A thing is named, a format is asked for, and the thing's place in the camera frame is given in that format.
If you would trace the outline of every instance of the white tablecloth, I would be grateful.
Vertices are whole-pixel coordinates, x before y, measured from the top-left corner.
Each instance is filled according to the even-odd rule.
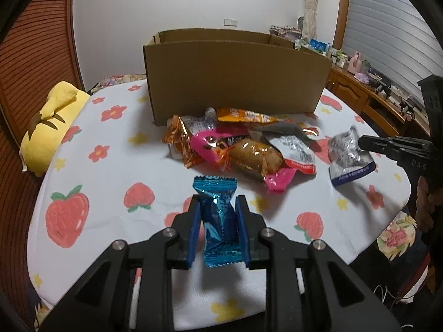
[[[328,136],[352,124],[360,135],[375,135],[327,90],[315,115],[288,117],[317,126],[324,147]],[[30,278],[48,307],[112,241],[143,241],[186,210],[196,175],[220,174],[207,164],[186,169],[172,159],[161,142],[164,132],[153,123],[146,81],[99,91],[74,121],[72,138],[65,138],[45,176],[28,237]],[[246,195],[251,210],[289,239],[307,243],[309,232],[320,235],[350,263],[404,207],[410,184],[394,161],[373,154],[376,172],[336,189],[327,149],[316,155],[317,176],[298,172],[283,195],[269,195],[263,184],[239,175],[235,195]],[[306,212],[313,213],[299,221],[313,231],[304,233],[295,225]],[[249,271],[243,263],[208,269],[200,251],[192,269],[173,272],[173,304],[179,330],[259,313],[265,271]]]

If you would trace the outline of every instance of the yellow plush toy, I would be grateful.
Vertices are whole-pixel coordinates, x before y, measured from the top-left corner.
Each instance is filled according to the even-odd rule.
[[[48,170],[54,154],[89,95],[62,81],[49,91],[47,102],[28,125],[20,153],[27,169],[37,176]]]

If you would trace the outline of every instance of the brown cardboard box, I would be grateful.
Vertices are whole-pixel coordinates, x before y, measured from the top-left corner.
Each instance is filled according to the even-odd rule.
[[[157,33],[143,47],[157,126],[207,107],[265,114],[314,112],[331,61],[277,36],[189,28]]]

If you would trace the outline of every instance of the pink bottle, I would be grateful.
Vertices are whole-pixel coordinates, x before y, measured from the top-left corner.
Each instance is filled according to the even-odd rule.
[[[353,58],[351,58],[351,61],[349,61],[348,71],[355,75],[356,73],[360,72],[360,69],[362,68],[362,58],[360,56],[360,52],[356,51]]]

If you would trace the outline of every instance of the metal bolt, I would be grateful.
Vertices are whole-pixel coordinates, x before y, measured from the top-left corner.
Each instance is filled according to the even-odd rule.
[[[122,239],[117,239],[114,242],[112,242],[112,248],[114,248],[117,251],[121,251],[123,248],[125,248],[126,242]]]
[[[267,227],[261,230],[261,234],[262,236],[269,238],[275,235],[275,231],[272,228]]]
[[[326,243],[325,241],[323,241],[322,239],[316,239],[313,243],[312,246],[319,251],[322,251],[326,248]]]
[[[165,236],[165,237],[174,237],[176,234],[177,234],[177,230],[172,227],[168,227],[163,230],[163,236]]]

